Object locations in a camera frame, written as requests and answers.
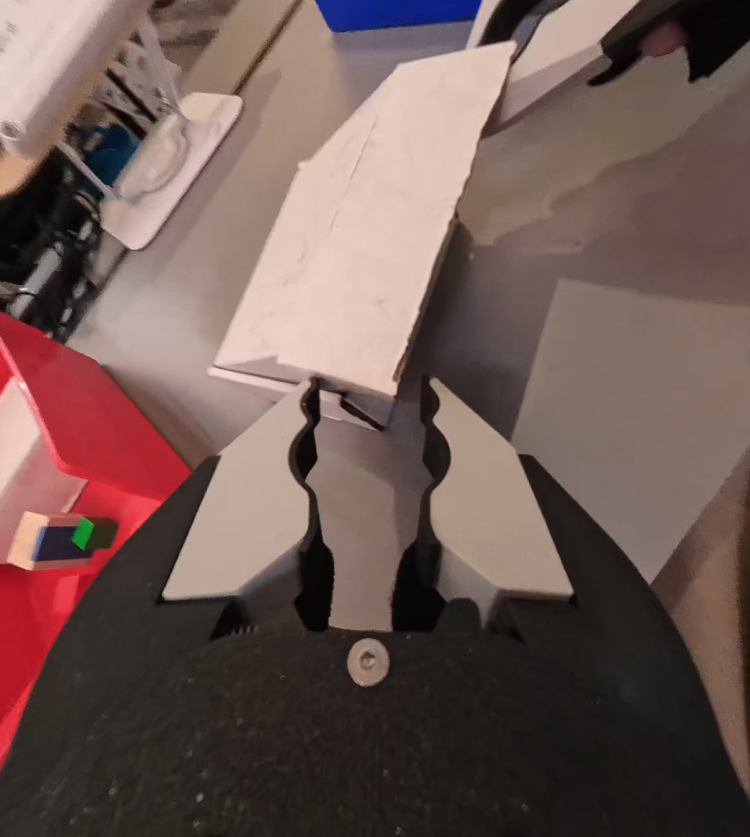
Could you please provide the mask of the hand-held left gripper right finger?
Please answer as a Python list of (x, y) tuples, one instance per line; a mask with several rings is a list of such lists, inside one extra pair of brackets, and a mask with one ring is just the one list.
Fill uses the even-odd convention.
[(506, 600), (568, 604), (572, 584), (515, 448), (441, 380), (421, 385), (417, 532), (391, 596), (394, 631), (431, 631), (471, 601), (487, 625)]

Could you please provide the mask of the blue wooden block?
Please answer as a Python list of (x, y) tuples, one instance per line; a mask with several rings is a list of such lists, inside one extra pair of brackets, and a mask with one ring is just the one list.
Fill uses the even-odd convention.
[(15, 529), (6, 564), (26, 571), (86, 565), (94, 551), (74, 543), (74, 534), (83, 519), (80, 514), (26, 511)]

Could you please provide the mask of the blue plastic bin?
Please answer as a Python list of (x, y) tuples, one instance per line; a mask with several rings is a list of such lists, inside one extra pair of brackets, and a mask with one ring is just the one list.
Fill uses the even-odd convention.
[(316, 1), (334, 33), (473, 20), (480, 1)]

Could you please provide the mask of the green cube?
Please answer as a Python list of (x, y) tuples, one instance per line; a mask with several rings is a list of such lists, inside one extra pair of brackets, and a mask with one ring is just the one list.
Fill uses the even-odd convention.
[(82, 516), (71, 536), (71, 542), (81, 551), (111, 548), (119, 531), (117, 521), (108, 517)]

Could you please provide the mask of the red plastic bin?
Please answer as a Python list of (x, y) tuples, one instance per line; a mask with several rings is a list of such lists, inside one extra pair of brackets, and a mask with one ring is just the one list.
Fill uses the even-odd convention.
[(83, 567), (0, 565), (0, 769), (58, 632), (108, 560), (189, 473), (97, 361), (0, 311), (0, 394), (11, 381), (51, 461), (86, 481), (73, 512), (109, 518), (118, 533)]

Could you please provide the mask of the person's right hand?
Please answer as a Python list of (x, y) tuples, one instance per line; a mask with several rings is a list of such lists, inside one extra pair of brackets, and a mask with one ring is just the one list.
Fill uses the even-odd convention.
[(682, 24), (668, 20), (647, 32), (640, 40), (639, 52), (644, 58), (661, 58), (684, 48), (688, 34)]

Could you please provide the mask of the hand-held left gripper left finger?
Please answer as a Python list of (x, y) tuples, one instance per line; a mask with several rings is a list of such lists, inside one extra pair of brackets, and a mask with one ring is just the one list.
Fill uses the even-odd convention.
[(312, 378), (221, 450), (164, 602), (230, 600), (253, 623), (291, 606), (306, 630), (328, 628), (335, 563), (307, 482), (319, 421)]

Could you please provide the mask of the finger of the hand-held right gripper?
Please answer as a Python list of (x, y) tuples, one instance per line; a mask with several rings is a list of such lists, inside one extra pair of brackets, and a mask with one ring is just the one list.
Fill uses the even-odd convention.
[(509, 68), (485, 136), (493, 136), (569, 85), (606, 69), (601, 42), (635, 1), (569, 1), (541, 17)]
[(547, 14), (546, 1), (482, 1), (466, 49), (514, 40), (521, 44)]

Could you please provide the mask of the grey desk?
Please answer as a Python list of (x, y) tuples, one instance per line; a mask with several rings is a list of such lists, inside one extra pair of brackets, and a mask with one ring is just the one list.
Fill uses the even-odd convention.
[[(467, 24), (332, 34), (301, 2), (244, 113), (72, 337), (196, 466), (268, 408), (211, 378), (298, 162), (402, 62)], [(568, 89), (484, 140), (383, 433), (326, 421), (313, 472), (332, 622), (385, 629), (427, 474), (427, 372), (535, 455), (634, 560), (694, 654), (750, 795), (750, 43)]]

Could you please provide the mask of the printed instruction sheet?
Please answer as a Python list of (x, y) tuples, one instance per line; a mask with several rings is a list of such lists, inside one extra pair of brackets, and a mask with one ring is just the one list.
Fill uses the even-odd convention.
[(37, 149), (50, 124), (152, 2), (0, 1), (0, 146)]

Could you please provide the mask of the white cardboard mailer box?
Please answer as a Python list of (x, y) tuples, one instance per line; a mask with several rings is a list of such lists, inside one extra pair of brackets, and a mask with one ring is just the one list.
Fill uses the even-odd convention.
[(87, 484), (56, 466), (24, 391), (11, 378), (0, 394), (0, 564), (24, 513), (67, 513)]
[(512, 41), (406, 62), (299, 164), (211, 377), (382, 430), (443, 264)]

